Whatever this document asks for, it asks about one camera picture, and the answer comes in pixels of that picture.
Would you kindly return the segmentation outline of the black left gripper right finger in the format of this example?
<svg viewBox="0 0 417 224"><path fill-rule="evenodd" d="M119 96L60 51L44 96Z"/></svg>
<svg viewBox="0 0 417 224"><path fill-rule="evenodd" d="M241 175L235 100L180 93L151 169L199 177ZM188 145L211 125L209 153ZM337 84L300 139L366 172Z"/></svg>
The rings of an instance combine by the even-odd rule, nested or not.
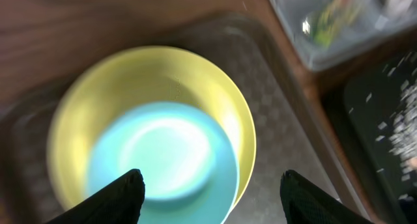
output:
<svg viewBox="0 0 417 224"><path fill-rule="evenodd" d="M288 224L372 224L294 170L283 173L280 198Z"/></svg>

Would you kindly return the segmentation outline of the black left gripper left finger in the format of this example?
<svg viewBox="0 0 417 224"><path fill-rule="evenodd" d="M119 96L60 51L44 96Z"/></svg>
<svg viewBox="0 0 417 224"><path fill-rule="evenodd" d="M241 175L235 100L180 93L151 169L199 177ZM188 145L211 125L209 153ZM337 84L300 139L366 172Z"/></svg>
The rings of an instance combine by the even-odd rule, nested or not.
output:
<svg viewBox="0 0 417 224"><path fill-rule="evenodd" d="M139 169L132 169L47 224L137 224L145 200Z"/></svg>

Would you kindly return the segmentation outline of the light blue bowl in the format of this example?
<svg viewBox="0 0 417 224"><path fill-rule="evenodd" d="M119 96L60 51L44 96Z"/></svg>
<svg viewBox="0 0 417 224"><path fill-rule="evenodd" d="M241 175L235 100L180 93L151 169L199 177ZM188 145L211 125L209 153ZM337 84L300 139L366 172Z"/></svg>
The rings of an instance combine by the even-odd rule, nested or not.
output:
<svg viewBox="0 0 417 224"><path fill-rule="evenodd" d="M238 190L238 159L222 127L178 102L141 105L96 141L85 193L93 195L131 169L145 184L140 223L222 224Z"/></svg>

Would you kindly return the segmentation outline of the yellow round plate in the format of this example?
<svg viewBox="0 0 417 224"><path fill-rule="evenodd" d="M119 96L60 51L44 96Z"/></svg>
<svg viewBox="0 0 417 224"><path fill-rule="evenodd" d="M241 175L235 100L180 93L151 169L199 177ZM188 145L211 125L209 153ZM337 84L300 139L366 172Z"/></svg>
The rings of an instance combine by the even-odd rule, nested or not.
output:
<svg viewBox="0 0 417 224"><path fill-rule="evenodd" d="M142 46L111 55L86 70L53 115L47 142L48 174L59 204L69 210L85 196L87 164L102 132L141 104L174 101L208 113L224 129L237 154L243 196L257 149L248 103L219 66L191 51Z"/></svg>

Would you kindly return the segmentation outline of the green orange snack wrapper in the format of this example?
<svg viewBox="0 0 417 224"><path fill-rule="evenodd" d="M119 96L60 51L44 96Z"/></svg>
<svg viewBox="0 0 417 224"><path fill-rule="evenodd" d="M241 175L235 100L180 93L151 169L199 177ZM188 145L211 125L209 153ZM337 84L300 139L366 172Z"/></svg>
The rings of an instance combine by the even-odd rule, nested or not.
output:
<svg viewBox="0 0 417 224"><path fill-rule="evenodd" d="M313 41L328 47L340 31L351 25L360 11L357 0L332 0L314 19Z"/></svg>

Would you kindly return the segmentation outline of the white tissue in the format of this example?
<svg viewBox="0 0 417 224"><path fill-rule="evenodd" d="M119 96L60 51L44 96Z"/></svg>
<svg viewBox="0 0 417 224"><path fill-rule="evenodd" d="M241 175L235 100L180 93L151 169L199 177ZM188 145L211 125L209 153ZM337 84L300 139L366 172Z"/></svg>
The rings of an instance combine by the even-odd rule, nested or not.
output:
<svg viewBox="0 0 417 224"><path fill-rule="evenodd" d="M378 30L396 33L416 26L416 0L379 0L379 6Z"/></svg>

